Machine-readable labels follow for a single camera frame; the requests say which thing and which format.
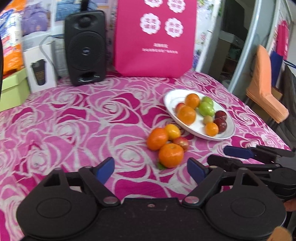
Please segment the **small orange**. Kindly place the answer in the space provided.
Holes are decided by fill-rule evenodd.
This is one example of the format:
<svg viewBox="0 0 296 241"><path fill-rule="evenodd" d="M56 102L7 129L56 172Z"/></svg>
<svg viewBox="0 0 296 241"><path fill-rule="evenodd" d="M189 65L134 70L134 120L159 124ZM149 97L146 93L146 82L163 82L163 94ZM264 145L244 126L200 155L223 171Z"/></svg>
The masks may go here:
<svg viewBox="0 0 296 241"><path fill-rule="evenodd" d="M205 125L205 133L210 137L214 137L219 133L219 128L214 122Z"/></svg>

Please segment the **dark red plum front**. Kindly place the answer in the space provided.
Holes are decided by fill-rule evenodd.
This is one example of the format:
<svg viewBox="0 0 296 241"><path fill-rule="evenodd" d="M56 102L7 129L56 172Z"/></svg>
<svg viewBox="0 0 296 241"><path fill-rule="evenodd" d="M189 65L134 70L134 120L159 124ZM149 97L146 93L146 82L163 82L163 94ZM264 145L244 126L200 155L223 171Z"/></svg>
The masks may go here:
<svg viewBox="0 0 296 241"><path fill-rule="evenodd" d="M223 118L216 118L214 123L218 126L219 133L223 133L227 129L227 122Z"/></svg>

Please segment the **dark red plum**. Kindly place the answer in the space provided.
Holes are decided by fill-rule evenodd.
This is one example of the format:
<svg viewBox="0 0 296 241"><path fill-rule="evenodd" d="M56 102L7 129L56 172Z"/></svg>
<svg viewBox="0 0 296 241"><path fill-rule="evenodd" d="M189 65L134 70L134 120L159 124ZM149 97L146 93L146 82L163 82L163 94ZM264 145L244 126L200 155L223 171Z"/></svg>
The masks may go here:
<svg viewBox="0 0 296 241"><path fill-rule="evenodd" d="M227 113L222 110L219 110L215 113L215 119L217 119L217 118L227 120Z"/></svg>
<svg viewBox="0 0 296 241"><path fill-rule="evenodd" d="M214 123L218 126L219 133L223 133L227 129L227 122L223 118L216 118Z"/></svg>

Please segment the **mandarin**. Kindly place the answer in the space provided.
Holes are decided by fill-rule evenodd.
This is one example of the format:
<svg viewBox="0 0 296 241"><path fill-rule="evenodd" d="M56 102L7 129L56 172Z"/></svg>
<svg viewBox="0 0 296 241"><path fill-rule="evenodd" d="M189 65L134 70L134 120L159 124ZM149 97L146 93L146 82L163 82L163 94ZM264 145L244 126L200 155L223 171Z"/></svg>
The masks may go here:
<svg viewBox="0 0 296 241"><path fill-rule="evenodd" d="M175 168L184 158L184 149L174 143L165 144L159 150L159 162L166 168Z"/></svg>
<svg viewBox="0 0 296 241"><path fill-rule="evenodd" d="M155 128L147 138L147 147L151 151L158 151L168 140L168 132L164 128Z"/></svg>

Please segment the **small red apple back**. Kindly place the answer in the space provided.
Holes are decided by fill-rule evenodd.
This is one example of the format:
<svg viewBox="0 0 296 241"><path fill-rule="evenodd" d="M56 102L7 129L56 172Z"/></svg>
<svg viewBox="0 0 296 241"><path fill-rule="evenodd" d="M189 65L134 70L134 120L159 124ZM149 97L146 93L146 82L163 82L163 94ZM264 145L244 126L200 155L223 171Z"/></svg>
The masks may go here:
<svg viewBox="0 0 296 241"><path fill-rule="evenodd" d="M173 139L173 143L182 147L185 152L189 149L190 146L189 141L184 137L177 137Z"/></svg>

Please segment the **brown kiwi front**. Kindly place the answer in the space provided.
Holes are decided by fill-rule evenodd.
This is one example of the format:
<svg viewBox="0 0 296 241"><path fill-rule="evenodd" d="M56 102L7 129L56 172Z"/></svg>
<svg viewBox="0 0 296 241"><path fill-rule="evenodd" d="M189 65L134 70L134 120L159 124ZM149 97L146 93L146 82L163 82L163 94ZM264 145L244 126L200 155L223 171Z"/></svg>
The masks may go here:
<svg viewBox="0 0 296 241"><path fill-rule="evenodd" d="M213 120L213 117L212 116L209 116L209 115L207 115L207 116L205 116L204 118L203 118L203 124L204 125L207 125L208 123L212 123L214 120Z"/></svg>

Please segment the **dark red plum back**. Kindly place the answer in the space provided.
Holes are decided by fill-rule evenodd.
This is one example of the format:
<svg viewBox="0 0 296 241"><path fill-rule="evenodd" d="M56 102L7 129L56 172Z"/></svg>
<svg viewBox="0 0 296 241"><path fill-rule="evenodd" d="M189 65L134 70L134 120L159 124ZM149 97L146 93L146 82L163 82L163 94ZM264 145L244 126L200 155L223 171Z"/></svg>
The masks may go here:
<svg viewBox="0 0 296 241"><path fill-rule="evenodd" d="M227 113L222 110L219 110L215 113L215 119L217 119L217 118L227 120Z"/></svg>

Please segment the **green apple front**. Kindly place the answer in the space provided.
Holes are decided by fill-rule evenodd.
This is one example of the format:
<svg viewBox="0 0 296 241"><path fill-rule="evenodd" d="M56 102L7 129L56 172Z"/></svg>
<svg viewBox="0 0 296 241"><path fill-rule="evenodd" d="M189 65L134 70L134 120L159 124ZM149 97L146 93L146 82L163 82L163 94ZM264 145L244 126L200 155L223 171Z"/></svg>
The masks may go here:
<svg viewBox="0 0 296 241"><path fill-rule="evenodd" d="M213 106L205 101L200 103L198 111L202 116L214 116L215 114Z"/></svg>

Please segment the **green apple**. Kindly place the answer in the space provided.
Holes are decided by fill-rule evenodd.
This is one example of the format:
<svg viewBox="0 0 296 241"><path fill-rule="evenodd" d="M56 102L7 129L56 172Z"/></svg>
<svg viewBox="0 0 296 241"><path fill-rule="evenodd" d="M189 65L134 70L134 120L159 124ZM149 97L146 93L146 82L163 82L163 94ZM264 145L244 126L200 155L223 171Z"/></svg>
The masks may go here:
<svg viewBox="0 0 296 241"><path fill-rule="evenodd" d="M214 116L215 114L213 106L205 101L200 103L198 111L202 116Z"/></svg>
<svg viewBox="0 0 296 241"><path fill-rule="evenodd" d="M211 106L214 106L214 102L210 97L204 96L201 100L201 102L206 102L208 104L210 104Z"/></svg>

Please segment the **yellow orange small fruit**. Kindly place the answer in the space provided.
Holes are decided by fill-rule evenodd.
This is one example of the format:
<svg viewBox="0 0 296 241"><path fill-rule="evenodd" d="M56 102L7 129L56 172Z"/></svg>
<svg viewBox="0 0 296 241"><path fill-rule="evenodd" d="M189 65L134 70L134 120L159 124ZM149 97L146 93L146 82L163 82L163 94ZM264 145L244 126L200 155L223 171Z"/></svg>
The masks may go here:
<svg viewBox="0 0 296 241"><path fill-rule="evenodd" d="M168 137L170 141L173 141L175 138L178 138L181 136L181 131L180 129L174 125L174 124L167 124L165 126L165 130L168 133Z"/></svg>

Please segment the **large orange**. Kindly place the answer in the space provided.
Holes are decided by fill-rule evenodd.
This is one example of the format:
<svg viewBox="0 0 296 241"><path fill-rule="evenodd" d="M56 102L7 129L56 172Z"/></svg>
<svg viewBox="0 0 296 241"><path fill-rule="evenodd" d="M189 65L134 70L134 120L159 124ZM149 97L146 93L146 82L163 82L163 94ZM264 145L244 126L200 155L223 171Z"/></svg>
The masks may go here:
<svg viewBox="0 0 296 241"><path fill-rule="evenodd" d="M186 105L177 111L177 118L188 126L194 123L196 120L196 115L196 111Z"/></svg>
<svg viewBox="0 0 296 241"><path fill-rule="evenodd" d="M195 93L188 94L185 98L184 104L192 109L196 109L200 104L200 98Z"/></svg>

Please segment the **mandarin back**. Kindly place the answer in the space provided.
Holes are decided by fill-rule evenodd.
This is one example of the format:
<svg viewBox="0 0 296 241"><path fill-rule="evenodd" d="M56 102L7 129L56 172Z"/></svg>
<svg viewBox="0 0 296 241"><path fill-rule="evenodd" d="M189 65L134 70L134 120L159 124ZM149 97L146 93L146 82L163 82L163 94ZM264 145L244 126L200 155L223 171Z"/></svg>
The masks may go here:
<svg viewBox="0 0 296 241"><path fill-rule="evenodd" d="M147 147L151 151L158 151L168 140L168 132L164 128L155 128L147 138Z"/></svg>

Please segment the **green apple back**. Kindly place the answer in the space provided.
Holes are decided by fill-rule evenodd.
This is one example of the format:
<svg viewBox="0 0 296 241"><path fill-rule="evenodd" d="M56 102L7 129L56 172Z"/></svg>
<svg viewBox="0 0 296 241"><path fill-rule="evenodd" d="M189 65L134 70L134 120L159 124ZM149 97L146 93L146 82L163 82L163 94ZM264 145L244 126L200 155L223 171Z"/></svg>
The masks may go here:
<svg viewBox="0 0 296 241"><path fill-rule="evenodd" d="M201 100L201 102L206 102L208 104L210 104L211 106L214 106L214 102L210 97L204 96Z"/></svg>

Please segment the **large orange front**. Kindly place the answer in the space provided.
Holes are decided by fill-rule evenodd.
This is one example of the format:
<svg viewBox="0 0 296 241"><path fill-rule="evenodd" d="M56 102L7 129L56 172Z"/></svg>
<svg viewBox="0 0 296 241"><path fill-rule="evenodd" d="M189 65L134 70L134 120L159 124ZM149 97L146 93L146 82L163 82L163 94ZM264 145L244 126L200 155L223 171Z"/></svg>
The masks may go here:
<svg viewBox="0 0 296 241"><path fill-rule="evenodd" d="M195 93L188 94L185 98L184 104L192 109L196 109L200 104L200 98Z"/></svg>

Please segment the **red yellow apple front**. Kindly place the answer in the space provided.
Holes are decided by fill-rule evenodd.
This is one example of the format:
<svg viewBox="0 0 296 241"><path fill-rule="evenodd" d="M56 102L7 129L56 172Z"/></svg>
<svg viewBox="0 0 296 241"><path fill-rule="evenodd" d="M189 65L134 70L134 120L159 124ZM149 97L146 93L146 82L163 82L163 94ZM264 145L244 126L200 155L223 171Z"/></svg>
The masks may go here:
<svg viewBox="0 0 296 241"><path fill-rule="evenodd" d="M184 107L186 106L183 102L179 102L176 106L175 106L175 114L178 114L178 112Z"/></svg>

